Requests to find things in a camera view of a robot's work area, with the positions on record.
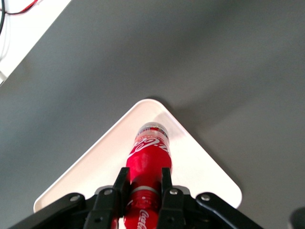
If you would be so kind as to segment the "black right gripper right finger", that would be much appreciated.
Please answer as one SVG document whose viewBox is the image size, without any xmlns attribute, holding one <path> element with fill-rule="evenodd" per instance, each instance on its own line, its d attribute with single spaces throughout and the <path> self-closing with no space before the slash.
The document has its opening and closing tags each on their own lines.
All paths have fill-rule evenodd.
<svg viewBox="0 0 305 229">
<path fill-rule="evenodd" d="M 158 229 L 260 229 L 261 226 L 214 193 L 191 197 L 172 185 L 170 169 L 162 169 L 162 206 Z"/>
</svg>

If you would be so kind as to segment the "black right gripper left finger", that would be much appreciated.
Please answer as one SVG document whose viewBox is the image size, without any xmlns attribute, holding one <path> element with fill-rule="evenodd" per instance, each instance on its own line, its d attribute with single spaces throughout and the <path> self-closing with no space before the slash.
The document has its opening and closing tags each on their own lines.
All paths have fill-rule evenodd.
<svg viewBox="0 0 305 229">
<path fill-rule="evenodd" d="M 117 229 L 129 193 L 130 170 L 121 168 L 113 186 L 86 199 L 69 193 L 11 226 L 12 229 Z"/>
</svg>

